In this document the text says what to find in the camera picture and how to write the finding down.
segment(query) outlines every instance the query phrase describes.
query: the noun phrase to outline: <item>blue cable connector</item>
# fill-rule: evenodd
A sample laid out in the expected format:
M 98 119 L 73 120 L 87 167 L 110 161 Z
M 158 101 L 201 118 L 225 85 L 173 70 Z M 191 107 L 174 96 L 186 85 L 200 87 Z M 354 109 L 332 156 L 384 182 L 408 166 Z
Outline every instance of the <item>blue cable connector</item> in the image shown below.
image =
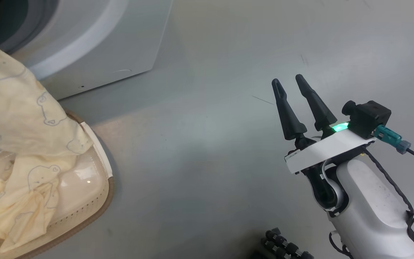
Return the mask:
M 399 134 L 391 131 L 389 128 L 386 128 L 384 125 L 376 127 L 373 136 L 391 146 L 394 146 L 400 154 L 405 154 L 407 149 L 411 146 L 410 142 L 402 140 L 402 137 Z

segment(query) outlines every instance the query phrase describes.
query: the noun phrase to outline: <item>floor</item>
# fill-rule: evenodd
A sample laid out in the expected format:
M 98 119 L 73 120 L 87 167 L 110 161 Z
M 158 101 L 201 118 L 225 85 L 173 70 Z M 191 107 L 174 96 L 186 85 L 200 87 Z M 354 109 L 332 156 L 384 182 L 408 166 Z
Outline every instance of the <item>floor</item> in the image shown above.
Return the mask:
M 283 160 L 293 143 L 273 78 L 318 134 L 298 73 L 339 121 L 348 100 L 390 108 L 414 147 L 414 1 L 175 0 L 152 71 L 61 101 L 101 138 L 117 190 L 101 218 L 37 258 L 244 258 L 274 227 L 316 258 L 345 258 Z M 414 157 L 371 150 L 414 205 Z

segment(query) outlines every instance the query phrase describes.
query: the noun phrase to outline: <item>plastic basket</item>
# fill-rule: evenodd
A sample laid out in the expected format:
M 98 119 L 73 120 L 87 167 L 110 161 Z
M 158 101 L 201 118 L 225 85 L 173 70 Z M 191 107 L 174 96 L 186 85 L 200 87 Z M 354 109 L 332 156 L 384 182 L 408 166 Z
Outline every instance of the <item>plastic basket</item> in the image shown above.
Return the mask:
M 73 169 L 60 175 L 59 205 L 47 227 L 47 233 L 17 249 L 0 254 L 0 259 L 27 259 L 47 251 L 94 222 L 107 210 L 113 199 L 111 166 L 97 136 L 82 119 L 69 111 L 66 113 L 82 126 L 94 144 L 79 156 Z M 4 173 L 7 162 L 14 157 L 14 154 L 7 152 L 0 154 L 0 172 Z

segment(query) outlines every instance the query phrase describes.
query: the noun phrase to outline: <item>green light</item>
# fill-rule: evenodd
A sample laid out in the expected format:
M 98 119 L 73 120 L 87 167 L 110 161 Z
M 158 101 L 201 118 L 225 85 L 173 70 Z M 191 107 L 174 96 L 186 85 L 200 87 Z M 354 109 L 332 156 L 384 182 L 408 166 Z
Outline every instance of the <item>green light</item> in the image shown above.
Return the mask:
M 338 131 L 346 130 L 348 128 L 348 124 L 349 124 L 349 122 L 345 122 L 345 123 L 341 123 L 341 124 L 335 125 L 332 128 L 336 132 L 338 132 Z

